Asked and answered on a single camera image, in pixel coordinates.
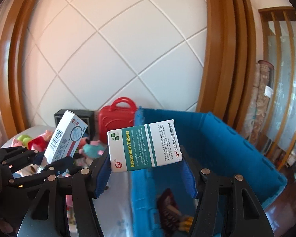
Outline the white bed sheet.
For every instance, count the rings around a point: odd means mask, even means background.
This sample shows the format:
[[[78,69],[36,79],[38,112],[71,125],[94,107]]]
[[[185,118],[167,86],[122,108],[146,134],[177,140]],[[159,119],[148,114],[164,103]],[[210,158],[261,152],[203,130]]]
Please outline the white bed sheet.
[[[133,236],[130,176],[111,172],[106,188],[95,197],[93,169],[83,175],[49,181],[55,171],[14,179],[7,165],[0,192],[0,213],[19,227],[19,236]]]

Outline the blue plastic storage crate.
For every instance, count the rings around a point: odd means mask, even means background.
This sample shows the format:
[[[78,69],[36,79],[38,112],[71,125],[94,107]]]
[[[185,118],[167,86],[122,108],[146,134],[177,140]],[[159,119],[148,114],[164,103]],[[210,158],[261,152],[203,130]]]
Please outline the blue plastic storage crate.
[[[157,199],[169,188],[194,218],[188,236],[273,236],[264,209],[287,179],[247,140],[212,113],[140,108],[135,125],[173,119],[179,144],[198,169],[198,198],[182,180],[182,161],[131,174],[134,236],[165,236]]]

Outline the rolled patterned carpet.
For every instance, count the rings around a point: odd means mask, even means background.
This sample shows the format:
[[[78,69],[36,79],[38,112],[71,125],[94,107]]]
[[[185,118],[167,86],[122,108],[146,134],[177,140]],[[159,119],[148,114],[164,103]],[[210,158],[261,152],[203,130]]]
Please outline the rolled patterned carpet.
[[[246,113],[241,135],[252,145],[256,145],[262,131],[268,104],[273,96],[274,66],[265,60],[259,60],[255,67],[255,76],[249,107]]]

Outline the yellow white plush toy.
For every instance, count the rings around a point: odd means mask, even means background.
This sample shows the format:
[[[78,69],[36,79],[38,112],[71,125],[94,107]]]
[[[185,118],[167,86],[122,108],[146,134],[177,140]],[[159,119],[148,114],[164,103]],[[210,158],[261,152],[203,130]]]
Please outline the yellow white plush toy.
[[[190,231],[190,229],[191,229],[193,220],[194,220],[194,218],[191,217],[191,216],[183,216],[180,219],[178,230],[180,232],[188,233]]]

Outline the red plush toy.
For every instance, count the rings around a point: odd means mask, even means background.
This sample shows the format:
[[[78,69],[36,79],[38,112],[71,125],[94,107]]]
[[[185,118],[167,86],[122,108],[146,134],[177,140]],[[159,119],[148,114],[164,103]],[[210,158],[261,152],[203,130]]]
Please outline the red plush toy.
[[[28,149],[44,152],[47,149],[50,139],[50,136],[40,135],[28,142]]]

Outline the black gift box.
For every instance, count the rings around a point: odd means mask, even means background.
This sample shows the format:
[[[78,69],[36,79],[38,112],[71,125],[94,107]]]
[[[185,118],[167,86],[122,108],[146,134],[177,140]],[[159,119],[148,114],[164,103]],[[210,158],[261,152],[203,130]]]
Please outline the black gift box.
[[[59,110],[54,114],[55,124],[58,125],[62,116],[65,113],[65,109]],[[82,121],[84,121],[88,127],[86,129],[84,137],[89,137],[93,139],[96,134],[96,127],[95,127],[95,112],[91,110],[70,110],[75,115],[77,115]]]

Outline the teal plush toy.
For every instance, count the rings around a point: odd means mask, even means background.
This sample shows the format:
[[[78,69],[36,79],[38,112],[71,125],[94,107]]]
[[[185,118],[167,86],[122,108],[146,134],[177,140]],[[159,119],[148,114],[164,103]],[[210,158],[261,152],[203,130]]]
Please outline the teal plush toy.
[[[79,144],[79,154],[91,158],[97,159],[102,156],[105,151],[105,147],[100,141],[90,140],[88,138],[83,138]]]

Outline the green plush toy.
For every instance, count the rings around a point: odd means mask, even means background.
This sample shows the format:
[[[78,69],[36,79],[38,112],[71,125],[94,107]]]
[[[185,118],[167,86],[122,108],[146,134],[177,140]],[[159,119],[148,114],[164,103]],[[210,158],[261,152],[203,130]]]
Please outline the green plush toy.
[[[26,146],[28,147],[28,143],[32,140],[32,137],[26,134],[22,134],[16,138],[16,144],[19,146]]]

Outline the white blue red box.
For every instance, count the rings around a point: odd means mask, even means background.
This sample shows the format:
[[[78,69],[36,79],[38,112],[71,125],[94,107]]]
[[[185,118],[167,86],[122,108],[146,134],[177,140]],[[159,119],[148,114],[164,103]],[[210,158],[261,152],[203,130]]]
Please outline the white blue red box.
[[[73,157],[88,125],[66,110],[44,153],[42,162],[50,164],[64,157]]]

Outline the wooden door frame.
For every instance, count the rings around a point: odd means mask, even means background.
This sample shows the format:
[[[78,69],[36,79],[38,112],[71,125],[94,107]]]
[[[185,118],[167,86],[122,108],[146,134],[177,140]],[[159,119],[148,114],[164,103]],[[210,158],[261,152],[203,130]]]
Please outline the wooden door frame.
[[[251,99],[256,31],[250,0],[207,0],[204,71],[196,110],[240,132]]]

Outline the dark maroon pouch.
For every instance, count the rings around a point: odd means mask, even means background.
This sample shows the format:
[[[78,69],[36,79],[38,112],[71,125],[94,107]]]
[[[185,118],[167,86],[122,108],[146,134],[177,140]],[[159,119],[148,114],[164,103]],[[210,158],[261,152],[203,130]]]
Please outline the dark maroon pouch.
[[[175,202],[172,191],[167,188],[157,199],[161,228],[165,236],[173,236],[179,229],[182,213]]]

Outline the white green medicine box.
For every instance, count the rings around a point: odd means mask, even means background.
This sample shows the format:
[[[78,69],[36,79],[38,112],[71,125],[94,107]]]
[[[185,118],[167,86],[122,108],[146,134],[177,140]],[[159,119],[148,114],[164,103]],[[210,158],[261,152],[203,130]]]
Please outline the white green medicine box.
[[[107,132],[107,140],[114,173],[164,166],[182,160],[173,119],[111,130]]]

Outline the red toy suitcase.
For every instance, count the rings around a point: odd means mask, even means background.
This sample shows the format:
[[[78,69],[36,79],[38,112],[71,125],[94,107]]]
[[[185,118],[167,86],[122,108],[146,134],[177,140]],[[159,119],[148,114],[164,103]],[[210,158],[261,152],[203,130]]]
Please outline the red toy suitcase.
[[[107,144],[107,132],[134,126],[137,107],[128,97],[120,97],[111,105],[103,107],[98,114],[99,139]]]

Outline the wooden glass partition screen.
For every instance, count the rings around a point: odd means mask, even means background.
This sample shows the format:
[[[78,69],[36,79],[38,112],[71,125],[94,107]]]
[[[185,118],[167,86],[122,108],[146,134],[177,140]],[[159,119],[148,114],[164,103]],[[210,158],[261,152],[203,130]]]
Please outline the wooden glass partition screen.
[[[274,67],[270,102],[259,137],[259,150],[281,170],[296,143],[296,10],[259,10],[264,42],[263,60]]]

